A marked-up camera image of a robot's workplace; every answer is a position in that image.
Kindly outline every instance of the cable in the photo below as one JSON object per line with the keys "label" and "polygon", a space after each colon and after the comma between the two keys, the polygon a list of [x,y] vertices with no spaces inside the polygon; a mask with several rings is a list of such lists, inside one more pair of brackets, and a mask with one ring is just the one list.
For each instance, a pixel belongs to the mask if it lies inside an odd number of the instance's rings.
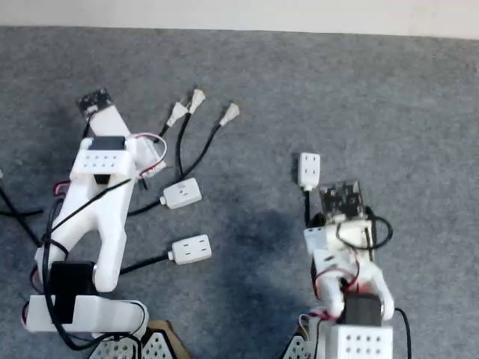
{"label": "cable", "polygon": [[37,246],[41,246],[41,241],[38,239],[37,235],[33,232],[33,230],[30,228],[27,222],[25,222],[25,219],[19,214],[19,212],[16,210],[15,206],[11,202],[10,198],[7,196],[3,188],[0,186],[0,197],[3,199],[5,204],[7,205],[8,209],[11,211],[13,216],[15,217],[16,221],[22,226],[22,228],[25,230],[25,232],[28,234],[28,237],[30,237],[30,240]]}
{"label": "cable", "polygon": [[[32,209],[29,211],[17,212],[17,213],[18,215],[22,217],[31,217],[33,215],[41,215],[43,213],[43,209]],[[16,217],[12,212],[8,212],[8,211],[0,211],[0,215],[4,215],[5,217],[12,217],[12,218]]]}
{"label": "cable", "polygon": [[409,320],[407,319],[406,312],[401,308],[395,307],[394,311],[398,312],[403,317],[404,326],[406,327],[407,358],[412,359],[411,328],[409,327]]}
{"label": "cable", "polygon": [[[173,183],[171,185],[173,185],[173,184],[175,184],[179,181],[183,181],[186,178],[186,176],[188,176],[199,165],[199,163],[201,162],[203,157],[207,154],[207,151],[210,148],[211,143],[213,142],[213,138],[215,137],[215,134],[218,132],[218,130],[221,127],[222,127],[221,125],[217,125],[217,126],[214,127],[214,129],[212,130],[206,144],[204,145],[203,150],[200,153],[200,156],[193,162],[193,164],[186,171],[183,172],[183,175],[180,175],[178,178],[176,178],[176,180],[173,181]],[[138,209],[135,209],[133,211],[128,212],[128,217],[133,217],[134,215],[140,215],[141,213],[145,213],[145,212],[149,211],[150,209],[152,209],[156,206],[159,206],[161,204],[162,203],[161,203],[160,199],[154,200],[153,202],[147,204],[146,206],[143,206],[141,208],[138,208]]]}
{"label": "cable", "polygon": [[158,141],[161,141],[162,144],[163,144],[163,153],[162,155],[159,157],[159,160],[156,161],[155,163],[153,163],[151,166],[148,166],[147,168],[145,168],[144,170],[141,170],[140,173],[139,173],[139,177],[140,178],[143,178],[143,175],[145,173],[147,173],[148,171],[151,171],[153,170],[157,165],[159,165],[163,159],[165,158],[166,156],[166,150],[168,149],[168,145],[166,144],[166,141],[158,136],[158,135],[155,135],[154,133],[150,133],[150,132],[140,132],[140,133],[134,133],[131,135],[131,137],[134,137],[134,138],[141,138],[141,137],[151,137],[151,138],[155,138],[156,140]]}
{"label": "cable", "polygon": [[134,263],[130,266],[122,268],[120,270],[120,275],[130,273],[131,271],[135,271],[136,269],[140,269],[140,268],[143,268],[143,267],[146,267],[146,266],[150,266],[154,263],[162,262],[163,260],[168,260],[168,254],[162,254],[160,256],[147,258],[145,260],[141,260],[141,261],[139,261],[137,263]]}
{"label": "cable", "polygon": [[183,181],[186,178],[186,176],[188,176],[200,164],[203,157],[207,154],[208,149],[210,148],[211,143],[213,142],[213,139],[215,138],[216,133],[218,132],[219,129],[221,129],[221,127],[222,127],[221,125],[216,125],[213,128],[213,130],[211,131],[210,136],[208,137],[208,140],[207,140],[206,144],[204,145],[203,150],[201,151],[200,155],[193,162],[193,164],[186,171],[183,172],[183,174],[178,179],[178,182]]}
{"label": "cable", "polygon": [[313,355],[313,359],[316,359],[316,356],[317,356],[317,344],[318,342],[320,341],[320,324],[323,320],[320,319],[317,323],[317,327],[316,327],[316,346],[314,347],[314,355]]}
{"label": "cable", "polygon": [[48,311],[49,311],[49,315],[52,319],[53,325],[57,329],[57,332],[60,335],[61,339],[72,350],[81,351],[81,350],[84,350],[84,349],[91,348],[91,347],[97,345],[98,343],[102,342],[104,339],[107,339],[109,337],[117,337],[117,338],[128,337],[128,338],[136,341],[137,349],[138,349],[138,358],[141,358],[141,342],[137,337],[135,337],[134,335],[132,335],[130,333],[114,333],[114,334],[106,333],[106,334],[100,335],[99,337],[87,342],[86,344],[79,345],[79,344],[76,344],[75,342],[73,342],[72,337],[65,331],[65,329],[63,328],[63,325],[60,323],[60,321],[59,321],[59,319],[56,315],[55,308],[53,307],[52,292],[51,292],[50,287],[49,287],[49,252],[50,252],[50,241],[49,241],[49,239],[50,239],[51,234],[53,232],[52,225],[53,225],[53,220],[55,218],[55,213],[57,212],[57,208],[62,203],[63,203],[63,198],[59,198],[55,201],[52,208],[50,209],[49,218],[48,218],[48,222],[47,222],[47,225],[46,225],[45,235],[43,236],[46,239],[45,242],[44,242],[44,246],[43,246],[43,262],[42,262],[43,292],[45,293],[45,302],[46,302],[46,306],[47,306]]}
{"label": "cable", "polygon": [[391,241],[392,239],[392,235],[393,235],[393,230],[392,230],[392,226],[391,224],[386,221],[383,217],[379,217],[378,215],[375,215],[372,217],[373,220],[375,221],[378,221],[378,222],[382,222],[383,224],[386,225],[386,227],[388,228],[388,234],[386,235],[386,237],[382,240],[382,242],[380,243],[374,243],[372,246],[366,246],[366,247],[362,247],[362,246],[357,246],[357,245],[353,245],[351,243],[349,243],[348,241],[345,241],[344,239],[342,239],[340,236],[339,236],[339,230],[341,228],[341,225],[342,223],[338,223],[337,227],[336,227],[336,238],[339,239],[340,241],[342,241],[345,245],[347,245],[348,247],[350,248],[353,248],[353,249],[356,249],[358,251],[371,251],[371,250],[375,250],[375,249],[380,249],[381,247],[384,247],[385,245],[387,245],[389,243],[389,241]]}
{"label": "cable", "polygon": [[165,123],[165,125],[163,125],[162,130],[159,132],[158,136],[159,136],[159,137],[163,137],[163,136],[166,134],[166,132],[168,131],[169,128],[170,128],[170,127]]}
{"label": "cable", "polygon": [[88,117],[87,124],[85,125],[85,128],[83,129],[82,139],[87,138],[88,132],[90,131],[90,124],[91,124],[91,121],[93,120],[94,115],[95,115],[95,113],[91,114]]}
{"label": "cable", "polygon": [[183,175],[183,164],[181,163],[181,141],[183,140],[186,127],[188,126],[188,122],[191,117],[192,117],[192,114],[188,112],[185,116],[185,120],[183,121],[183,125],[181,125],[180,133],[178,133],[175,155],[177,158],[178,168],[180,169],[181,176]]}
{"label": "cable", "polygon": [[73,212],[71,212],[67,217],[62,219],[56,226],[52,228],[52,232],[54,232],[57,228],[59,228],[63,223],[71,219],[74,215],[77,215],[80,213],[83,209],[86,207],[90,206],[93,202],[96,202],[99,200],[101,197],[103,197],[105,194],[107,194],[110,191],[115,190],[116,188],[121,187],[122,185],[126,185],[131,179],[125,179],[122,182],[117,183],[116,185],[113,185],[112,187],[105,188],[103,191],[99,192],[98,194],[95,194],[89,201],[87,201],[85,204],[82,204],[78,209],[75,209]]}
{"label": "cable", "polygon": [[305,226],[309,226],[309,222],[311,221],[311,205],[309,199],[309,191],[304,191],[305,194]]}
{"label": "cable", "polygon": [[303,318],[307,318],[308,321],[309,321],[309,316],[307,316],[306,314],[299,314],[298,325],[299,325],[299,327],[302,329],[303,333],[305,334],[305,336],[306,336],[306,341],[309,342],[309,334],[308,334],[308,331],[305,329],[305,326],[302,324],[302,319],[303,319]]}

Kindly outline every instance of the metal base plate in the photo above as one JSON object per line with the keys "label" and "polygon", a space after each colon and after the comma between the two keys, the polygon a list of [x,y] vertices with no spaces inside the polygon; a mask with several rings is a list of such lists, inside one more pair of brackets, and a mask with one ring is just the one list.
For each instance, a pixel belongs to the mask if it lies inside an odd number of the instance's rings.
{"label": "metal base plate", "polygon": [[[101,342],[89,359],[132,359],[136,343],[130,338]],[[153,333],[141,351],[143,359],[175,359],[162,333]]]}

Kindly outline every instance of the gray carpet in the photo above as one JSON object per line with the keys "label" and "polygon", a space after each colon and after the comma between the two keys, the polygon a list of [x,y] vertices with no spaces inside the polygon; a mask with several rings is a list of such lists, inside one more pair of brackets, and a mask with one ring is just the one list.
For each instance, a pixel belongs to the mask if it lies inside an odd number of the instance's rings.
{"label": "gray carpet", "polygon": [[[201,86],[208,100],[186,133],[186,163],[229,101],[241,115],[195,171],[204,200],[129,219],[124,263],[200,233],[213,258],[129,274],[111,297],[139,299],[152,318],[170,319],[195,358],[278,357],[315,303],[293,167],[297,153],[317,151],[323,182],[360,179],[365,201],[394,226],[379,264],[409,314],[415,358],[476,358],[478,61],[479,43],[465,40],[0,28],[4,186],[20,208],[52,202],[84,126],[78,96],[106,86],[132,131],[155,132],[171,104]],[[138,189],[131,208],[174,173]],[[0,221],[1,356],[84,358],[54,334],[22,328],[34,249],[15,221]],[[44,222],[30,220],[38,233]],[[89,236],[72,257],[94,259],[98,247]],[[403,322],[392,323],[394,357],[405,358]]]}

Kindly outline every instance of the connector plug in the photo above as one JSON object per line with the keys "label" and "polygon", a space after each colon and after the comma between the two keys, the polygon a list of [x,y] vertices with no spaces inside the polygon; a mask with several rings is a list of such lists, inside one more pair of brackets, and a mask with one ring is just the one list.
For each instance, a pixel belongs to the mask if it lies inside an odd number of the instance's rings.
{"label": "connector plug", "polygon": [[177,120],[179,120],[187,113],[188,109],[180,102],[176,102],[173,106],[173,110],[171,111],[170,118],[168,118],[168,121],[166,121],[166,126],[172,127],[174,123],[177,122]]}
{"label": "connector plug", "polygon": [[226,123],[230,122],[233,120],[235,117],[238,117],[240,115],[240,108],[238,105],[231,103],[230,107],[226,110],[225,115],[223,118],[219,121],[220,126],[224,126]]}
{"label": "connector plug", "polygon": [[194,114],[196,109],[207,97],[204,92],[198,88],[193,90],[192,104],[189,106],[189,113]]}
{"label": "connector plug", "polygon": [[168,258],[180,265],[205,260],[211,256],[210,240],[206,234],[175,242],[168,252]]}

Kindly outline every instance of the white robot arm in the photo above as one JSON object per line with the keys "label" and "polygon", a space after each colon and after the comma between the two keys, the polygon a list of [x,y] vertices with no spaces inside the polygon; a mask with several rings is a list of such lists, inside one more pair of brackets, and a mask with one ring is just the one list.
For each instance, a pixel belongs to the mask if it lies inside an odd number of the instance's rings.
{"label": "white robot arm", "polygon": [[[126,243],[124,225],[134,185],[137,179],[153,176],[165,167],[165,152],[159,155],[153,143],[145,140],[145,136],[151,134],[129,133],[104,89],[84,96],[79,107],[96,136],[84,138],[80,144],[70,173],[70,187],[53,222],[55,229],[51,239],[58,245],[50,246],[49,267],[64,261],[67,252],[87,232],[97,231],[102,244],[97,262],[91,263],[91,268],[88,269],[87,263],[66,263],[62,267],[62,270],[69,271],[70,278],[66,277],[66,283],[60,286],[61,293],[52,297],[55,307],[62,312],[62,325],[68,332],[130,332],[141,337],[148,321],[143,304],[112,301],[95,294],[111,292],[117,285]],[[71,216],[101,191],[114,186],[117,186],[114,191]],[[39,248],[35,255],[40,276],[43,248]],[[90,271],[86,277],[82,273],[85,270]],[[80,275],[80,280],[90,282],[88,288],[94,286],[89,292],[84,292],[87,285],[79,289],[69,282]],[[31,296],[26,327],[35,332],[55,331],[44,295]]]}
{"label": "white robot arm", "polygon": [[[318,186],[319,176],[319,155],[302,154],[299,184],[308,191],[306,213],[309,191]],[[392,237],[391,225],[364,206],[357,181],[321,185],[319,193],[323,213],[312,221],[306,215],[304,238],[322,309],[299,317],[301,335],[293,337],[282,358],[305,353],[312,359],[392,359],[392,327],[385,323],[394,314],[394,299],[374,263],[375,250]],[[388,228],[381,242],[377,221]]]}

